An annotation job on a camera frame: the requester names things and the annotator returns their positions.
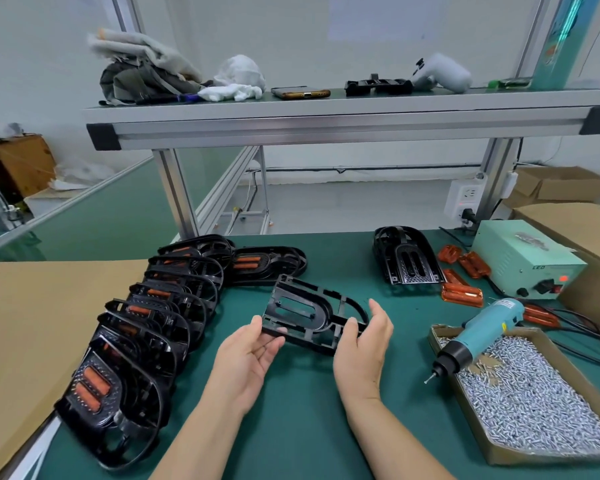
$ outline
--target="hand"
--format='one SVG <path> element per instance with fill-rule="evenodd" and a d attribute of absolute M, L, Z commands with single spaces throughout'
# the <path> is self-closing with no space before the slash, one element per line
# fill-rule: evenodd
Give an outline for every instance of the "hand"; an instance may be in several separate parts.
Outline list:
<path fill-rule="evenodd" d="M 218 348 L 202 399 L 226 403 L 239 414 L 247 414 L 284 343 L 284 337 L 273 338 L 262 333 L 262 317 L 254 316 L 250 324 L 241 326 Z"/>
<path fill-rule="evenodd" d="M 374 300 L 369 300 L 371 322 L 358 338 L 358 321 L 350 318 L 333 359 L 333 374 L 345 407 L 358 400 L 380 400 L 380 375 L 393 323 Z"/>

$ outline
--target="gray floor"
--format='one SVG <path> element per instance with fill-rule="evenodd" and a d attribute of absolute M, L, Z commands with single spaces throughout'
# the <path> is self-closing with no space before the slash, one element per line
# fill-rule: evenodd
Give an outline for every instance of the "gray floor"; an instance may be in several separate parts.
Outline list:
<path fill-rule="evenodd" d="M 356 232 L 387 225 L 454 227 L 443 213 L 449 184 L 449 180 L 414 180 L 270 185 L 269 233 Z M 226 211 L 242 207 L 246 192 L 247 187 L 238 188 Z M 262 208 L 262 197 L 259 187 L 252 210 Z M 229 217 L 223 217 L 217 231 L 224 232 L 228 222 Z M 255 216 L 239 219 L 232 235 L 259 233 L 261 222 Z"/>

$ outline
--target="white cloth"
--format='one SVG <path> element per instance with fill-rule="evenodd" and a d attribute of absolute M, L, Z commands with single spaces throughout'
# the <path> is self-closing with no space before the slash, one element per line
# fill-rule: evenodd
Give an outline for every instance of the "white cloth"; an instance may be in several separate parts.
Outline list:
<path fill-rule="evenodd" d="M 97 36 L 93 34 L 88 36 L 88 44 L 96 55 L 109 59 L 133 55 L 148 59 L 156 67 L 174 75 L 181 75 L 185 79 L 195 82 L 203 80 L 200 71 L 195 69 L 176 49 L 167 47 L 144 34 L 100 29 Z"/>
<path fill-rule="evenodd" d="M 229 86 L 230 84 L 243 84 L 255 86 L 264 91 L 264 76 L 258 65 L 246 55 L 234 55 L 225 60 L 214 77 L 216 86 Z"/>
<path fill-rule="evenodd" d="M 248 86 L 246 84 L 229 84 L 228 86 L 212 86 L 210 88 L 200 89 L 198 93 L 206 101 L 223 101 L 225 99 L 234 99 L 244 101 L 245 99 L 262 97 L 262 89 L 257 86 Z"/>

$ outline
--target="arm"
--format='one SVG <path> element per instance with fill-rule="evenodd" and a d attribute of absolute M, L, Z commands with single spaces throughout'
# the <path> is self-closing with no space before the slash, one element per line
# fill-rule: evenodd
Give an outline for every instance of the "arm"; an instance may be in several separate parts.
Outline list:
<path fill-rule="evenodd" d="M 255 316 L 218 348 L 200 402 L 176 436 L 150 480 L 220 479 L 242 418 L 255 403 L 264 376 L 284 345 L 262 332 Z"/>
<path fill-rule="evenodd" d="M 374 300 L 372 318 L 358 338 L 349 319 L 333 360 L 333 372 L 349 426 L 378 480 L 452 479 L 380 400 L 380 375 L 393 324 Z"/>

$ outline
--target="person's left hand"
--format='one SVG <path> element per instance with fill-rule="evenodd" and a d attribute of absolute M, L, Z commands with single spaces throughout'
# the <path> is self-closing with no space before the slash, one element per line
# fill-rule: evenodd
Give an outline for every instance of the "person's left hand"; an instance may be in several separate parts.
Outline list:
<path fill-rule="evenodd" d="M 224 403 L 241 415 L 247 414 L 284 343 L 284 337 L 273 338 L 263 333 L 262 317 L 254 316 L 250 324 L 241 326 L 218 348 L 203 399 Z"/>

